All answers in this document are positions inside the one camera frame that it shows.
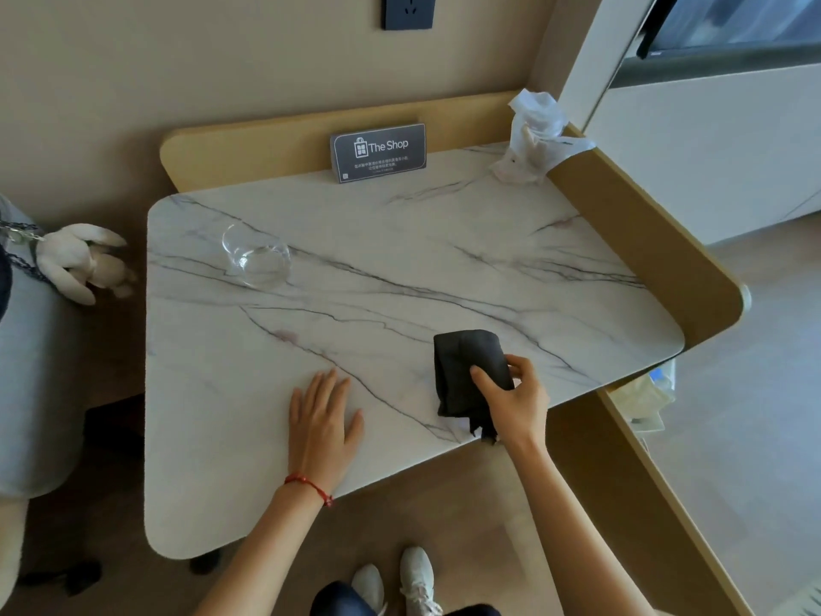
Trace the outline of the person's right hand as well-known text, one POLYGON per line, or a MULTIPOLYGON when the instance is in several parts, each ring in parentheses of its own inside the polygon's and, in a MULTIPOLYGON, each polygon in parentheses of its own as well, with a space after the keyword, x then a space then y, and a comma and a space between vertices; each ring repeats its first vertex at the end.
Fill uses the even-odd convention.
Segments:
POLYGON ((506 359, 511 376, 519 383, 510 390, 508 406, 490 412, 493 425, 512 455, 544 455, 549 395, 529 359, 512 354, 506 359))

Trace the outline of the person's left hand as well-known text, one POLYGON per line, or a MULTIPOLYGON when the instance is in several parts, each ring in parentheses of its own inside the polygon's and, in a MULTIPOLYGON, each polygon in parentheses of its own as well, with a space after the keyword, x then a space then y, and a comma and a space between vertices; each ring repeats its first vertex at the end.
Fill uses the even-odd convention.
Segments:
POLYGON ((345 453, 344 437, 351 419, 346 418, 350 378, 337 375, 337 410, 319 414, 317 372, 303 390, 302 426, 288 435, 288 476, 297 476, 330 497, 342 483, 356 453, 345 453))

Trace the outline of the black cloth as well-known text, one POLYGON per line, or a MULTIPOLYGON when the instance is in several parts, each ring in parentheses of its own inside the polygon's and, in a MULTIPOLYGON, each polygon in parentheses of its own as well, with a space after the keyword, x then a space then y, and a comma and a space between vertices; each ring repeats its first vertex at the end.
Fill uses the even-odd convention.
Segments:
POLYGON ((444 418, 467 420, 470 434, 495 443, 498 432, 488 403, 475 385, 470 368, 478 366, 502 390, 514 389, 506 356, 498 336, 488 330, 472 329, 434 336, 435 386, 444 418))

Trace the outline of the person's left forearm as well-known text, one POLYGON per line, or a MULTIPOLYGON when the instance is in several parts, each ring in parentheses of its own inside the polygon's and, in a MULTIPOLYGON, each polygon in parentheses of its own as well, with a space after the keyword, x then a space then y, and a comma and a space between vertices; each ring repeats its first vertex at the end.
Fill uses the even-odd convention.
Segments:
POLYGON ((192 616, 270 616, 298 550, 332 498, 288 476, 192 616))

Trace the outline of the person's right forearm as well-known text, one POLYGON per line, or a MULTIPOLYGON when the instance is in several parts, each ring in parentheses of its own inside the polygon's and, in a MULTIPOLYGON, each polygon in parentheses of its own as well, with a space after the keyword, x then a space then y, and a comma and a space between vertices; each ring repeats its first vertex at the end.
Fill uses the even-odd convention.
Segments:
POLYGON ((658 616, 592 523, 544 442, 506 444, 564 616, 658 616))

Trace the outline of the clear glass bowl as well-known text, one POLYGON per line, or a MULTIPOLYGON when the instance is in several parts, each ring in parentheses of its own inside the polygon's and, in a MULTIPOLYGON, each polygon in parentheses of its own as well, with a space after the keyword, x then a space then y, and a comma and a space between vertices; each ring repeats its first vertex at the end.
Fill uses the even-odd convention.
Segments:
POLYGON ((290 278, 291 251, 279 237, 235 222, 223 232, 221 245, 227 257, 225 273, 234 282, 268 291, 290 278))

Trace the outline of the white sneaker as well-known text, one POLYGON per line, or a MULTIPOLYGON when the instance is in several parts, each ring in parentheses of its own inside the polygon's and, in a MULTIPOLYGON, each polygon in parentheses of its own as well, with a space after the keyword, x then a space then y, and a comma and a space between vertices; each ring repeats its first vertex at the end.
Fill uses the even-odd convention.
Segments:
POLYGON ((367 606, 369 616, 384 616, 387 603, 382 576, 373 563, 366 563, 354 573, 351 588, 367 606))
POLYGON ((434 598, 434 569, 426 551, 419 546, 407 547, 400 560, 405 616, 444 616, 443 608, 434 598))

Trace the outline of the white bag under table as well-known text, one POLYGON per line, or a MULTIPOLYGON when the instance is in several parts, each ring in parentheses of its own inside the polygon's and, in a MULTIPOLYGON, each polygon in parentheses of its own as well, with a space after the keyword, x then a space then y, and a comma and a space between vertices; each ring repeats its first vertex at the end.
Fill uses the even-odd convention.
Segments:
POLYGON ((608 395, 636 436, 663 431, 660 413, 676 400, 676 359, 609 390, 608 395))

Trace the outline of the person's dark trousers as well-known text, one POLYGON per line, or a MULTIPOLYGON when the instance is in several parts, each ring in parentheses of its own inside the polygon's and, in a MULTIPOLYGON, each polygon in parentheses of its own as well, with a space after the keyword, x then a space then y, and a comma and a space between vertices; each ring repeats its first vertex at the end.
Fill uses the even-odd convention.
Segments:
MULTIPOLYGON (((335 580, 320 590, 313 599, 309 616, 379 616, 349 583, 335 580)), ((444 616, 502 616, 489 604, 475 604, 444 616)))

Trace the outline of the wooden table surround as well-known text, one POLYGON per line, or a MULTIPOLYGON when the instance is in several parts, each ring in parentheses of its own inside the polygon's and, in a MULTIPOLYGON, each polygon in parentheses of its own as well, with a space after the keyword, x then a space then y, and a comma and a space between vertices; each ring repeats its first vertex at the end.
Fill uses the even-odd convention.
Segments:
MULTIPOLYGON (((267 120, 173 130, 159 149, 179 192, 330 167, 324 134, 425 123, 428 149, 441 152, 502 141, 515 92, 492 92, 267 120)), ((731 328, 749 310, 747 287, 600 149, 549 174, 672 315, 692 349, 731 328)), ((621 418, 614 382, 548 413, 547 444, 605 539, 626 556, 641 590, 676 616, 754 616, 679 499, 621 418)))

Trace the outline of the dark sign card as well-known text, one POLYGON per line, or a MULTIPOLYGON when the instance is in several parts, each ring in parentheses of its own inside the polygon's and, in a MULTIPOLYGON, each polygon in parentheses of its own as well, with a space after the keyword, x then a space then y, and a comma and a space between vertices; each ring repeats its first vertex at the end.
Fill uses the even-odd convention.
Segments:
POLYGON ((329 146, 332 170, 340 184, 426 168, 424 123, 336 133, 329 146))

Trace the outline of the crumpled white plastic bag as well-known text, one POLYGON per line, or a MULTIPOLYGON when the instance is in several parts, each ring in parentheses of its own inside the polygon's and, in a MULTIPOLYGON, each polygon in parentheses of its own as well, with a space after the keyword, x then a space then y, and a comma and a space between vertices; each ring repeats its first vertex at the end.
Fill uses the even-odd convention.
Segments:
POLYGON ((549 92, 522 89, 508 105, 514 112, 508 149, 490 166, 502 183, 541 184, 553 168, 596 147, 564 134, 569 119, 549 92))

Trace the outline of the white plush rabbit toy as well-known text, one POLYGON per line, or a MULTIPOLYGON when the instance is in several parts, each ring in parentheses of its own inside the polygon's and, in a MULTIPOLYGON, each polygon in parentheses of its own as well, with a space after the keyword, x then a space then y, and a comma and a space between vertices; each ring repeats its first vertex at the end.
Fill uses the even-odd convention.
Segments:
POLYGON ((35 263, 62 296, 90 307, 97 302, 97 290, 110 291, 117 299, 134 294, 136 274, 112 254, 125 247, 127 241, 114 231, 75 223, 38 237, 35 263))

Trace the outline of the grey upholstered chair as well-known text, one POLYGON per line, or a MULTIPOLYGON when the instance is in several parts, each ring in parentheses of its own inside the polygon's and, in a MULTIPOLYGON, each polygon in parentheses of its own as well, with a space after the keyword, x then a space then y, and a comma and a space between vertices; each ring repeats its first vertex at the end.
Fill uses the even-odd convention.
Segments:
POLYGON ((31 501, 61 486, 80 455, 80 311, 36 266, 45 234, 0 194, 0 610, 31 501))

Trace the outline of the black chair base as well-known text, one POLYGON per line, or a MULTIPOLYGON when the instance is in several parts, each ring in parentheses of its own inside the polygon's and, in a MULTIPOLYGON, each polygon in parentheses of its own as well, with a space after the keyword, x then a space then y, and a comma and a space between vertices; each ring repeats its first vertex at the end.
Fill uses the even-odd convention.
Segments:
POLYGON ((15 587, 45 586, 59 581, 67 596, 73 597, 98 583, 102 573, 103 567, 99 560, 87 559, 66 569, 28 572, 18 578, 15 587))

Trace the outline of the black television screen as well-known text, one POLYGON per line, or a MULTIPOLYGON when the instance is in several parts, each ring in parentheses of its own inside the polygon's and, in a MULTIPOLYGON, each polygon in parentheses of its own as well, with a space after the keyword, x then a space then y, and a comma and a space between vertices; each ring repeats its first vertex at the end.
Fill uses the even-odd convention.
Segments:
POLYGON ((636 56, 821 45, 821 0, 655 0, 636 56))

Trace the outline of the dark wall socket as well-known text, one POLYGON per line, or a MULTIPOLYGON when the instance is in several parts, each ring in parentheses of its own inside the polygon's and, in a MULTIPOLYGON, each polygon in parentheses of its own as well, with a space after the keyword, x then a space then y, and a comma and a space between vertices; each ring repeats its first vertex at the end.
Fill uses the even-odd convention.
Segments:
POLYGON ((382 0, 382 29, 385 31, 430 30, 436 0, 382 0))

